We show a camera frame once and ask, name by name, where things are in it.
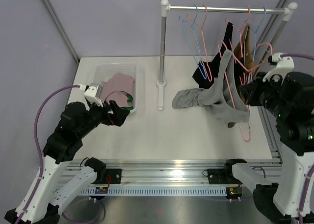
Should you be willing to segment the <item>green tank top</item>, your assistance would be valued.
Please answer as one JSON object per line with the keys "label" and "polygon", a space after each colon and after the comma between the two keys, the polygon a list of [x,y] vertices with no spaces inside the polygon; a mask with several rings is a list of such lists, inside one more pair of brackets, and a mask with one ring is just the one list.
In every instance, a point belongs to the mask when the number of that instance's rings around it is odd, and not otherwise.
{"label": "green tank top", "polygon": [[123,92],[122,93],[122,103],[120,106],[127,109],[127,110],[133,110],[134,109],[133,96],[131,94]]}

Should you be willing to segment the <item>pink tank top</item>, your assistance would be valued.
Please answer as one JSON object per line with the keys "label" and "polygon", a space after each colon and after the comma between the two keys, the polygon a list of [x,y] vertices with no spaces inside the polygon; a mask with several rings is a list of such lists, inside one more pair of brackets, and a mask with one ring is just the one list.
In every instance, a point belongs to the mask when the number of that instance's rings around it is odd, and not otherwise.
{"label": "pink tank top", "polygon": [[108,81],[102,82],[103,91],[100,99],[103,103],[109,103],[110,100],[114,100],[121,107],[123,92],[131,94],[134,99],[134,82],[135,79],[130,75],[117,73]]}

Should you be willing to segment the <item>grey tank top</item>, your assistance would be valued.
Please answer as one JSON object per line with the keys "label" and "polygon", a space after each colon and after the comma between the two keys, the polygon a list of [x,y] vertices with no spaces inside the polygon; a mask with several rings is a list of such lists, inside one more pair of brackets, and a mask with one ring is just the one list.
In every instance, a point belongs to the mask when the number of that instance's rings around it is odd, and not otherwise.
{"label": "grey tank top", "polygon": [[247,123],[250,111],[241,100],[234,78],[234,61],[230,50],[224,51],[219,64],[218,77],[208,88],[192,88],[178,91],[172,100],[172,108],[203,107],[227,127],[235,123]]}

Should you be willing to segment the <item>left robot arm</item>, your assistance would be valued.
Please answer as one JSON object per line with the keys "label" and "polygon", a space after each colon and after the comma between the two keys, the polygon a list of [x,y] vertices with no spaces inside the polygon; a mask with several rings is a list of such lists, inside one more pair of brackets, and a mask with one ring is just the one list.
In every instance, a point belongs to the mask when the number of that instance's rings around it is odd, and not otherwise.
{"label": "left robot arm", "polygon": [[122,126],[129,114],[113,100],[103,107],[92,104],[89,109],[78,101],[68,104],[47,139],[38,177],[22,203],[6,212],[5,220],[11,224],[55,224],[84,188],[108,181],[106,164],[92,157],[74,178],[54,192],[61,175],[83,146],[83,138],[100,124]]}

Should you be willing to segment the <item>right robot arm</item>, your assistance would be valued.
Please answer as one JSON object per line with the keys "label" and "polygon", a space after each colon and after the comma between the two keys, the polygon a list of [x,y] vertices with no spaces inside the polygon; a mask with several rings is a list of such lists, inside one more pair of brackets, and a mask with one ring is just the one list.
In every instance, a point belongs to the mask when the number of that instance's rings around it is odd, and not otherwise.
{"label": "right robot arm", "polygon": [[274,224],[287,224],[292,219],[301,224],[313,223],[314,78],[290,72],[278,81],[264,80],[264,73],[260,73],[240,90],[250,106],[262,106],[276,119],[283,144],[280,181],[270,182],[241,159],[226,161],[224,180],[245,185],[258,211]]}

